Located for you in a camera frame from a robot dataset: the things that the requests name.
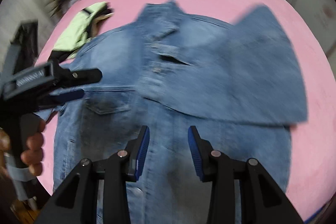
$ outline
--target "jacket pocket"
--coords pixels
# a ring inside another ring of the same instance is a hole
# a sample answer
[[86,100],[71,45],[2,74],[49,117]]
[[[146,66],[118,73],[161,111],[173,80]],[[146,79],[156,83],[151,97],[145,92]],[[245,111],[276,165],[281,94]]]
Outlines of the jacket pocket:
[[86,91],[81,116],[81,153],[93,161],[110,157],[134,139],[135,92]]
[[87,91],[85,106],[99,115],[128,111],[133,93],[129,90]]

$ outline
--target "bed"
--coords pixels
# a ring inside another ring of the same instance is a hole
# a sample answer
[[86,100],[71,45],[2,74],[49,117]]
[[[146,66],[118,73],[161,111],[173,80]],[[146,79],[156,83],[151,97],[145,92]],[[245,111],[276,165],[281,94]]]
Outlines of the bed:
[[[81,0],[76,2],[55,27],[37,64],[45,62],[59,35],[83,8],[108,1],[115,14],[107,19],[100,33],[132,22],[146,3],[166,0]],[[251,6],[267,5],[290,38],[300,63],[306,87],[308,121],[291,127],[292,155],[286,195],[303,220],[322,208],[336,192],[336,82],[318,41],[299,14],[285,0],[176,0],[190,14],[235,22]],[[41,184],[53,190],[53,140],[57,116],[44,132],[44,172]]]

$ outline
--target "green cloth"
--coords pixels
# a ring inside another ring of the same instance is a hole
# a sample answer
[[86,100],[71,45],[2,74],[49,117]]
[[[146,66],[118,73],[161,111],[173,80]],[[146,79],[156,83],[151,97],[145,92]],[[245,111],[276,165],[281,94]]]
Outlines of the green cloth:
[[107,2],[98,2],[81,10],[57,39],[53,48],[55,53],[52,53],[50,58],[60,54],[56,52],[68,52],[67,58],[74,57],[75,51],[97,35],[97,22],[112,16],[112,13],[112,10],[107,8]]

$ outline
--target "finger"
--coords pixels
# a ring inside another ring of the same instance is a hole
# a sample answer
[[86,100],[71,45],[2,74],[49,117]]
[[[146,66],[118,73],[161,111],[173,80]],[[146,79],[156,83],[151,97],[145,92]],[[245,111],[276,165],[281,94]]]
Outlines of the finger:
[[1,174],[4,174],[6,177],[10,177],[9,176],[9,173],[8,173],[8,171],[7,171],[7,169],[6,168],[4,168],[4,167],[0,167],[0,175]]
[[43,150],[26,150],[21,154],[21,160],[26,165],[38,164],[43,160]]
[[11,149],[11,141],[9,136],[0,129],[0,150],[9,150]]
[[3,151],[0,150],[0,168],[5,167],[5,159],[3,157]]
[[29,165],[29,172],[36,177],[41,175],[42,171],[43,171],[42,163]]
[[28,137],[27,147],[30,150],[36,151],[39,150],[44,143],[44,138],[41,133],[36,133],[33,136]]
[[38,132],[43,132],[45,130],[45,120],[42,120],[40,121],[40,124],[39,124],[39,128],[38,128]]

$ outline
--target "jacket button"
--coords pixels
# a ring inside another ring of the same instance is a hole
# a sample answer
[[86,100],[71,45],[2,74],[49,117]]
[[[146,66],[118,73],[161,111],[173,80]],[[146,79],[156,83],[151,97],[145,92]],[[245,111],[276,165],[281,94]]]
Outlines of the jacket button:
[[161,69],[160,68],[154,68],[152,71],[159,73],[159,72],[161,72]]

